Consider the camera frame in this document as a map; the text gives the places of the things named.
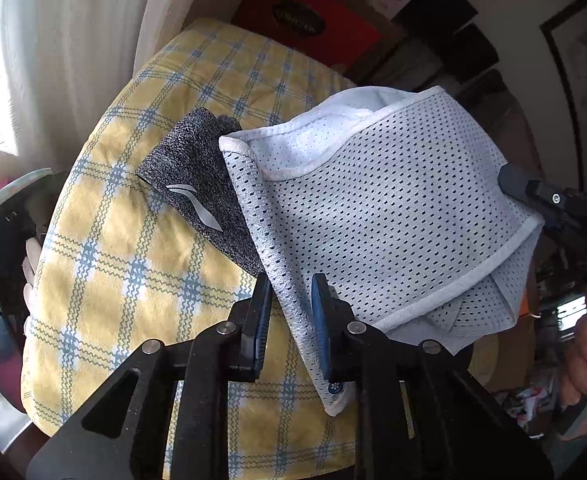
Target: plaid fabric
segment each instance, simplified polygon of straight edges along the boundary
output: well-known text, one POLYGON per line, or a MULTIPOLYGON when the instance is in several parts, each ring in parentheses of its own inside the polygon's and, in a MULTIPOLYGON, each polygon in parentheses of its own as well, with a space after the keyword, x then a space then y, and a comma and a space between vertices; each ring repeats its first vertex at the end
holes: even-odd
MULTIPOLYGON (((53 434, 144 340, 193 338, 251 295, 253 278, 134 174, 174 123, 202 105, 244 128, 277 124, 349 86, 280 44, 198 20, 122 90, 72 168, 36 273, 22 402, 39 428, 53 434)), ((260 381, 229 386, 230 478, 335 470, 353 462, 354 440, 355 410, 325 414, 274 307, 260 381)))

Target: gray knit fabric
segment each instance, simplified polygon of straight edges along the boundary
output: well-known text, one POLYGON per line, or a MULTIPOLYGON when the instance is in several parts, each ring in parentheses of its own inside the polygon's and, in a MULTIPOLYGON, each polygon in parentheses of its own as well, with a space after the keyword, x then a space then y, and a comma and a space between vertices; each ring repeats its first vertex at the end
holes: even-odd
POLYGON ((196 231, 246 272, 264 270, 251 239, 218 138, 241 130, 228 116, 194 108, 148 154, 136 174, 151 184, 196 231), (214 218, 221 231, 205 224, 189 194, 214 218))

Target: white fabric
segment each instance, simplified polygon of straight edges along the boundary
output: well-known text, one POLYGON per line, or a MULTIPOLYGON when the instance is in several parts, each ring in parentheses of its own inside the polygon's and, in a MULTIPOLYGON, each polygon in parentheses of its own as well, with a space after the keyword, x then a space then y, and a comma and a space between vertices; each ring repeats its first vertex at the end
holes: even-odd
POLYGON ((506 161, 442 89, 349 89, 289 123, 221 137, 220 149, 328 413, 348 394, 321 377, 315 272, 400 340, 456 352, 515 323, 542 219, 500 192, 506 161))
MULTIPOLYGON (((35 238, 29 238, 26 241, 26 257, 22 261, 22 271, 26 279, 26 285, 22 292, 24 296, 24 303, 26 304, 29 313, 33 311, 35 306, 35 293, 33 291, 33 282, 35 281, 35 271, 38 269, 40 256, 42 254, 42 247, 35 238)), ((27 316, 24 320, 24 335, 29 334, 29 327, 31 325, 31 316, 27 316)))

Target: red box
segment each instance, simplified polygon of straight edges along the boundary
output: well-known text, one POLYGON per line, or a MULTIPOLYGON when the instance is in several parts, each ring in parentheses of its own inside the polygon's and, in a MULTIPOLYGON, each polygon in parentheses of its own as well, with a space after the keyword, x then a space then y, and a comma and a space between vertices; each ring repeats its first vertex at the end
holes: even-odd
POLYGON ((232 22, 340 73, 381 43, 395 46, 400 36, 397 28, 361 0, 243 0, 232 22))

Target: white wall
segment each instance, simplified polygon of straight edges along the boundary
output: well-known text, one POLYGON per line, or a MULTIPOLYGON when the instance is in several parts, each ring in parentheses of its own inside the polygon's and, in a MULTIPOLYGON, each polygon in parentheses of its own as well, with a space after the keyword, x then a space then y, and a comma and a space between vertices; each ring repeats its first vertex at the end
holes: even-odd
POLYGON ((567 101, 540 25, 575 0, 468 0, 474 22, 496 47, 503 79, 531 125, 547 179, 577 187, 567 101))

